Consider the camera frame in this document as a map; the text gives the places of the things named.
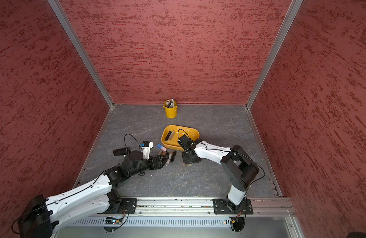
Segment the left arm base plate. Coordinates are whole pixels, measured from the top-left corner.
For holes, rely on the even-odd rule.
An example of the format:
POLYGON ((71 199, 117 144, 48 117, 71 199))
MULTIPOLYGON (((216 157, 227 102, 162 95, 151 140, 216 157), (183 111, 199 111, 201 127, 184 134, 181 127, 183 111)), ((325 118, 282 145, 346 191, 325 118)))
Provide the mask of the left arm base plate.
POLYGON ((126 214, 133 215, 137 207, 137 202, 137 198, 122 198, 121 201, 116 201, 114 205, 110 206, 108 213, 119 214, 121 216, 126 214))

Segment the yellow plastic storage box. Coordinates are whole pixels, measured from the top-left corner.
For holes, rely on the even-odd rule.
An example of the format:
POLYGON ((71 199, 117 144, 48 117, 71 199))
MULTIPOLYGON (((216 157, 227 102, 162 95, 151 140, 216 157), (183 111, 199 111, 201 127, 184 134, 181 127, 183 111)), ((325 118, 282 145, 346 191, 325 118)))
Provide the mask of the yellow plastic storage box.
POLYGON ((183 151, 181 146, 178 144, 178 139, 184 134, 189 136, 192 140, 196 140, 200 137, 200 133, 197 129, 183 126, 169 125, 164 129, 164 132, 161 137, 161 143, 167 149, 183 151), (169 131, 175 131, 176 133, 171 141, 165 141, 165 137, 169 131))

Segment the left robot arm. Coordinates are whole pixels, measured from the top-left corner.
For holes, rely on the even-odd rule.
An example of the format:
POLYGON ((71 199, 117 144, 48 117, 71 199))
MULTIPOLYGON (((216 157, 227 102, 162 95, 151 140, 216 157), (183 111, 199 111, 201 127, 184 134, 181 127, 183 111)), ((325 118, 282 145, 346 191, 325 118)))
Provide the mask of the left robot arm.
POLYGON ((169 154, 145 159, 140 151, 126 154, 124 161, 104 170, 94 180, 67 192, 30 200, 16 220, 22 238, 49 238, 62 228, 86 217, 108 213, 127 217, 134 214, 137 200, 123 199, 118 189, 134 175, 161 169, 169 154))

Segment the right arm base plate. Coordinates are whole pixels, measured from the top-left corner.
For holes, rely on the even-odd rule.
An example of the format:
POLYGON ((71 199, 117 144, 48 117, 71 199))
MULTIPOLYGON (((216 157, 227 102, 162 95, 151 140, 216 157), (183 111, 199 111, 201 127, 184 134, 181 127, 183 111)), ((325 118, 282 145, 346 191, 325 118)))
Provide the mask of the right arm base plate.
POLYGON ((226 199, 213 199, 214 213, 216 215, 252 215, 253 208, 251 200, 244 198, 239 205, 234 205, 230 200, 226 199))

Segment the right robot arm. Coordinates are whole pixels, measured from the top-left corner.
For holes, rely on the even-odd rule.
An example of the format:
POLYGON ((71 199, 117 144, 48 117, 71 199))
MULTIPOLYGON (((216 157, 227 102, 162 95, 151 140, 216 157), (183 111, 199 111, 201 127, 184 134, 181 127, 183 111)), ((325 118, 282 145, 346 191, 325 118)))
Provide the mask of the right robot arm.
POLYGON ((200 139, 186 139, 184 136, 178 140, 178 144, 183 149, 184 164, 207 159, 222 166, 232 185, 225 199, 227 209, 233 214, 239 213, 248 188, 260 172, 258 164, 238 145, 232 148, 220 147, 200 139))

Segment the silver grey lipstick tube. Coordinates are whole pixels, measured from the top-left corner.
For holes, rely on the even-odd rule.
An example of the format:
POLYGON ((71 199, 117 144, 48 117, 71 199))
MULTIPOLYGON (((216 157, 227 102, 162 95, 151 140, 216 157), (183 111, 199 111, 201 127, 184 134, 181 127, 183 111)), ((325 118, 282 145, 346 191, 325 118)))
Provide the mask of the silver grey lipstick tube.
POLYGON ((173 137, 174 137, 174 135, 175 135, 175 131, 172 131, 171 132, 171 134, 170 134, 170 136, 169 136, 169 138, 168 138, 168 141, 171 141, 172 139, 173 139, 173 137))

